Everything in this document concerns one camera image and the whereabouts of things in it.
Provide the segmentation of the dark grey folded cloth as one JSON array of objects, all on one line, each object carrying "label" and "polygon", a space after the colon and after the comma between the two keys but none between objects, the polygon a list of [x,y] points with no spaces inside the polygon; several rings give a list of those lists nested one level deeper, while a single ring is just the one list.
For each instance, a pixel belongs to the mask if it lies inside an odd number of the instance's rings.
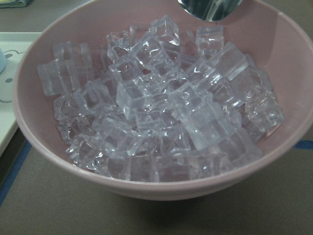
[{"label": "dark grey folded cloth", "polygon": [[0,9],[26,7],[31,2],[32,0],[0,0]]}]

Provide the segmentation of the cream serving tray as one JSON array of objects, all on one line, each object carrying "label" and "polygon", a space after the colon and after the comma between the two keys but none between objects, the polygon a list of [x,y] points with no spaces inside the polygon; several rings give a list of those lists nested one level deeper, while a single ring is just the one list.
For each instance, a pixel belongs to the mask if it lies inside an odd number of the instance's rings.
[{"label": "cream serving tray", "polygon": [[4,152],[18,128],[12,106],[15,73],[24,53],[39,35],[39,32],[2,32],[0,34],[0,48],[6,61],[6,66],[0,73],[1,153]]}]

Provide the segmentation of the silver metal ice scoop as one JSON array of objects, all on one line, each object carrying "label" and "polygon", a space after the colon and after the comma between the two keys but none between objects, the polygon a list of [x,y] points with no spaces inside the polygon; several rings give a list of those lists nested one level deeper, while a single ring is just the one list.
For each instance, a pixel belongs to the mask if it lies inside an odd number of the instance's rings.
[{"label": "silver metal ice scoop", "polygon": [[242,0],[178,0],[179,5],[197,19],[216,22],[230,15]]}]

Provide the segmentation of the clear ice cubes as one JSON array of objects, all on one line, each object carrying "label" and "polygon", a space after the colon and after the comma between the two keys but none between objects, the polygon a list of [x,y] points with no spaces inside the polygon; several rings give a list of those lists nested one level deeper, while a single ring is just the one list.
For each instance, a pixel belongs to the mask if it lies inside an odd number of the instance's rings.
[{"label": "clear ice cubes", "polygon": [[56,44],[37,66],[66,153],[82,169],[138,182],[229,173],[284,122],[268,74],[221,25],[180,31],[168,16]]}]

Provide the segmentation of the pink bowl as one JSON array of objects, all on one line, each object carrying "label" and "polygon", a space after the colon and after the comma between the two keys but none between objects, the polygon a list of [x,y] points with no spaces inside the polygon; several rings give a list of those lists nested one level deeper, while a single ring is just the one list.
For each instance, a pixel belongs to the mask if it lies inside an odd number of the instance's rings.
[{"label": "pink bowl", "polygon": [[245,0],[233,13],[218,21],[224,39],[250,54],[271,79],[285,115],[284,122],[264,136],[258,147],[263,157],[220,176],[173,182],[138,182],[114,179],[75,166],[66,153],[53,117],[54,97],[46,96],[37,66],[53,59],[52,45],[73,41],[100,44],[112,31],[132,23],[148,23],[168,15],[181,30],[211,26],[188,14],[176,0],[93,0],[65,14],[29,47],[17,70],[13,106],[19,128],[32,146],[65,171],[105,189],[140,199],[181,200],[229,187],[266,167],[287,153],[313,124],[313,39],[288,9],[312,25],[313,6],[291,0],[283,6],[263,0]]}]

